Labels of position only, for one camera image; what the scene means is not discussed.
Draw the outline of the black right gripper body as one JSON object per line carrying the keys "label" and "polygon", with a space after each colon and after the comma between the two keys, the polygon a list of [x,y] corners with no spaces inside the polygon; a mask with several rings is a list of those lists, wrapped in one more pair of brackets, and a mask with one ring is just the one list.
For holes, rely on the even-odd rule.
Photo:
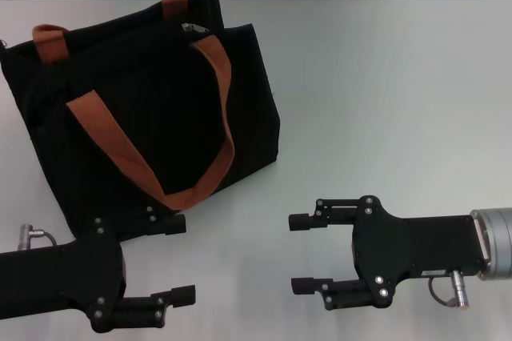
{"label": "black right gripper body", "polygon": [[353,199],[350,205],[355,207],[354,267],[366,284],[350,300],[351,307],[386,308],[401,281],[425,278],[428,271],[473,276],[483,268],[469,215],[403,219],[389,214],[375,196]]}

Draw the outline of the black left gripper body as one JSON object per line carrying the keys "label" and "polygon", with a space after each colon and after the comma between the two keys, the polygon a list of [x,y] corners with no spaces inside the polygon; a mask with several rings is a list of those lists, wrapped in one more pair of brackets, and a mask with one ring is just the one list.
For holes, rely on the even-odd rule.
{"label": "black left gripper body", "polygon": [[100,218],[71,243],[1,254],[2,319],[75,309],[108,332],[125,287],[120,243]]}

